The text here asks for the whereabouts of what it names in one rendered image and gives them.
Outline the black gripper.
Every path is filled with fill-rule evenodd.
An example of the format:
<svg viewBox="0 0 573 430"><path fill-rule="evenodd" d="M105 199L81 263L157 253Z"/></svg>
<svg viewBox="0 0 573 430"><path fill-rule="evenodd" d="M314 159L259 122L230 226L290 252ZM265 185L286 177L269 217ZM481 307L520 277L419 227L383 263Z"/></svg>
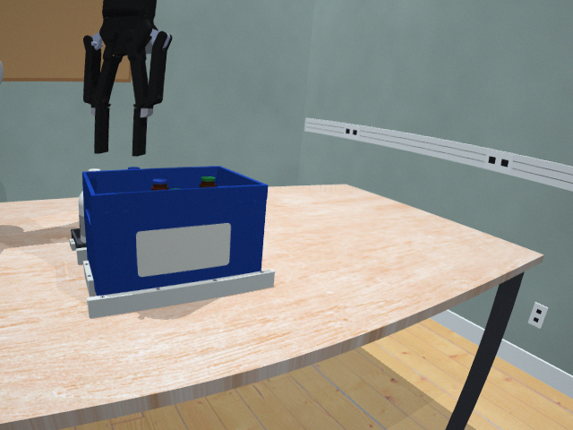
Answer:
<svg viewBox="0 0 573 430"><path fill-rule="evenodd" d="M146 154L147 117L153 114L153 105L163 100L167 50L172 41L172 35L156 30L156 4L157 0L103 0L99 33L83 38L86 51L83 101L91 104L91 114L95 117L96 154L108 152L111 106L108 103L123 56L130 61L135 97L133 156ZM148 82L145 47L151 39ZM102 41L106 47L100 71Z"/></svg>

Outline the blue crate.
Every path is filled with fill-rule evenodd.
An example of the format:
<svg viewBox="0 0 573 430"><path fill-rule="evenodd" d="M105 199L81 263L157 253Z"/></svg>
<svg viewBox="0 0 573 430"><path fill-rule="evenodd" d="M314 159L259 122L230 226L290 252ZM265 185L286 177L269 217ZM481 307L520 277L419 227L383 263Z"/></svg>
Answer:
<svg viewBox="0 0 573 430"><path fill-rule="evenodd" d="M202 176L216 187L199 188ZM158 178L170 190L151 191ZM259 181L221 166L106 170L86 196L97 296L261 271L268 185Z"/></svg>

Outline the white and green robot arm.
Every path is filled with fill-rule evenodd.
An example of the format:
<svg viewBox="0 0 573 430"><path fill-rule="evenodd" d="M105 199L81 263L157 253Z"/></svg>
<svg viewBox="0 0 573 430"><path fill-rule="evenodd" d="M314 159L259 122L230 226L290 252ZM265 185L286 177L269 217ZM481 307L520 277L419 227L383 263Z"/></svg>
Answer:
<svg viewBox="0 0 573 430"><path fill-rule="evenodd" d="M145 47L145 49L146 49L146 54L151 54L152 46L153 46L153 45L152 45L152 41L150 40L150 42L149 42L149 43L147 44L147 46ZM0 61L0 84L1 84L1 82L2 82L2 80L3 80L3 77L4 77L4 68L3 68L3 65L2 65L2 63L1 63L1 61Z"/></svg>

